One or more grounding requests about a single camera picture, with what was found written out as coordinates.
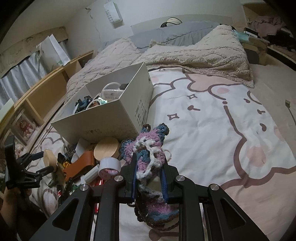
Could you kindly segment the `oval wooden piece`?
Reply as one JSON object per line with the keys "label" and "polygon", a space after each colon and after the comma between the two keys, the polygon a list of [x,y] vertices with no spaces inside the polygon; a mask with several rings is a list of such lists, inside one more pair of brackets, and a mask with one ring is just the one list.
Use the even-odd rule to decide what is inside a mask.
{"label": "oval wooden piece", "polygon": [[57,158],[51,150],[44,150],[43,161],[45,167],[53,167],[53,172],[56,172]]}

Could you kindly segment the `brown leather case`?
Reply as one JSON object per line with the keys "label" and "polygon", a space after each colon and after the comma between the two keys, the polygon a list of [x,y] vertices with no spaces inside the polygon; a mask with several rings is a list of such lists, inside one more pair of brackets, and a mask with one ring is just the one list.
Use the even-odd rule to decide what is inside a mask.
{"label": "brown leather case", "polygon": [[74,163],[70,164],[63,170],[65,182],[70,179],[74,180],[77,177],[86,174],[95,165],[93,150],[85,151],[84,154],[78,158]]}

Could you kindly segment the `purple crochet octopus toy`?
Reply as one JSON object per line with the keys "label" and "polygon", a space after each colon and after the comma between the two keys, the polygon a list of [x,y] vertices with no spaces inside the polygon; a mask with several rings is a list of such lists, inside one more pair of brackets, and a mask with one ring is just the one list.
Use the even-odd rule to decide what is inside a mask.
{"label": "purple crochet octopus toy", "polygon": [[167,204],[161,191],[149,187],[154,178],[160,177],[166,161],[162,146],[169,131],[164,123],[155,128],[149,124],[143,125],[136,138],[122,141],[119,148],[120,160],[129,165],[135,156],[137,161],[135,201],[130,206],[134,208],[139,222],[160,232],[167,232],[179,225],[179,206]]}

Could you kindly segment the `white tape roll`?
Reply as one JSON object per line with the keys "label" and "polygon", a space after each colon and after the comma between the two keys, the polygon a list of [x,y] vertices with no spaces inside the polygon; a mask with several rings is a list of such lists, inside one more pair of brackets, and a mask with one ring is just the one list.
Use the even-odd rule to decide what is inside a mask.
{"label": "white tape roll", "polygon": [[114,157],[106,157],[100,161],[99,164],[99,176],[103,180],[109,180],[121,171],[121,163],[118,159]]}

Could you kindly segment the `doll in display case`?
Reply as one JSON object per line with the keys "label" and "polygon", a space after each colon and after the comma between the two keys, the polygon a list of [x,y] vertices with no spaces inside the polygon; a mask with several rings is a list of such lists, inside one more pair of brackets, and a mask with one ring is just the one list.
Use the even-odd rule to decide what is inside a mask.
{"label": "doll in display case", "polygon": [[11,130],[23,144],[27,145],[38,127],[35,121],[26,114],[25,109],[22,109],[12,122]]}

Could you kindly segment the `wooden side shelf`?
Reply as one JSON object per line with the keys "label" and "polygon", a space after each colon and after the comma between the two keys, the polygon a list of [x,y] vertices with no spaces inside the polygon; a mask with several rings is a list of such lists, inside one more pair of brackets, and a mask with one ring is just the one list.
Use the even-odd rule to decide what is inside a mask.
{"label": "wooden side shelf", "polygon": [[1,140],[6,138],[8,131],[13,130],[16,120],[20,117],[19,114],[27,114],[37,124],[37,129],[27,142],[21,142],[25,145],[25,152],[31,151],[43,129],[64,103],[68,80],[92,59],[93,53],[89,51],[79,55],[33,85],[2,118]]}

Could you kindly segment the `round wooden lid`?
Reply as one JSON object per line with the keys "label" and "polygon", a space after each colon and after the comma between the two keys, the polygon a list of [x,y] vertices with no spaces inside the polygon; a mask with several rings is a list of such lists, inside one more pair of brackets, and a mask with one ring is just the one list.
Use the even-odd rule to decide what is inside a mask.
{"label": "round wooden lid", "polygon": [[101,161],[103,158],[119,157],[120,143],[116,138],[107,137],[102,139],[94,148],[94,157],[96,160]]}

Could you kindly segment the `grey curtain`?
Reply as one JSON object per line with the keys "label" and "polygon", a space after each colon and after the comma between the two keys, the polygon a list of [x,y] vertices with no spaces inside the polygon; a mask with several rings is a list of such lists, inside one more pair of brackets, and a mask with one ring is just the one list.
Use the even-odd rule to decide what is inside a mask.
{"label": "grey curtain", "polygon": [[10,99],[17,102],[33,85],[50,73],[44,58],[35,51],[1,78],[1,107]]}

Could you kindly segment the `white cardboard shoe box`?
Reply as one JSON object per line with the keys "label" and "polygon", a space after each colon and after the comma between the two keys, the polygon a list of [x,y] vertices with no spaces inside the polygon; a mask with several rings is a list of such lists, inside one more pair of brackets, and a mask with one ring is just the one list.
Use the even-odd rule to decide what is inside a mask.
{"label": "white cardboard shoe box", "polygon": [[[74,113],[75,103],[94,98],[112,82],[126,84],[119,99]],[[55,130],[70,144],[80,138],[98,142],[104,137],[135,138],[147,122],[153,85],[144,62],[122,68],[84,85],[59,110],[52,121]]]}

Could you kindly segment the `white paper shopping bag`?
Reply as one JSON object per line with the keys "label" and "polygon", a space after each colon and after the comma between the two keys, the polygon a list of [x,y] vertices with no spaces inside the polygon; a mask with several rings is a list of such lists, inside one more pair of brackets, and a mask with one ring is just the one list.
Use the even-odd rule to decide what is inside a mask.
{"label": "white paper shopping bag", "polygon": [[51,72],[58,67],[65,66],[70,58],[58,43],[54,35],[47,36],[45,40],[36,45],[37,56],[43,61],[46,69]]}

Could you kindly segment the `beige textured blanket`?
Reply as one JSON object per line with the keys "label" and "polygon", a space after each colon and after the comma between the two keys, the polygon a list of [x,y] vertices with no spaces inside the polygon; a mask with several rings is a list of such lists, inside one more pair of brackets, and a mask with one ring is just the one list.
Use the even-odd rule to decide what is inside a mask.
{"label": "beige textured blanket", "polygon": [[148,70],[182,67],[192,73],[223,77],[254,87],[247,54],[234,30],[229,25],[218,25],[194,45],[173,46],[152,40],[143,53],[131,39],[121,38],[69,79],[66,101],[93,80],[141,62],[145,62]]}

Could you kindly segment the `grey pillow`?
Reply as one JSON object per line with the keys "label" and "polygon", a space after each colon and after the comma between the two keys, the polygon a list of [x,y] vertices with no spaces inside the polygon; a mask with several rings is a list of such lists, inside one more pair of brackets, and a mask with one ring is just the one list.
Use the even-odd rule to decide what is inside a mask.
{"label": "grey pillow", "polygon": [[157,28],[129,37],[137,49],[145,52],[152,40],[174,46],[189,46],[199,42],[219,24],[212,21],[184,22],[179,25]]}

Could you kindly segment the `white headphones on bed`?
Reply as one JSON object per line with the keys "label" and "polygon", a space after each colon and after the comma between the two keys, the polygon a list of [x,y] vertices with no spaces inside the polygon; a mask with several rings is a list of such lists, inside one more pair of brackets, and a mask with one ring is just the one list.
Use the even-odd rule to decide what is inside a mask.
{"label": "white headphones on bed", "polygon": [[181,23],[182,23],[182,21],[180,19],[175,18],[175,17],[171,17],[171,18],[167,19],[165,22],[163,22],[160,27],[164,28],[164,27],[168,27],[168,26],[179,25]]}

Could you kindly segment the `closet shelf with clothes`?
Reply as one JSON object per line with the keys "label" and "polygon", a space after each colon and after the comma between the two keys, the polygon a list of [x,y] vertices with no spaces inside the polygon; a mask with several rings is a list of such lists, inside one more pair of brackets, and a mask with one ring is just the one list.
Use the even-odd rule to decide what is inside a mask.
{"label": "closet shelf with clothes", "polygon": [[243,1],[248,28],[269,41],[271,47],[295,60],[295,38],[290,27],[264,1]]}

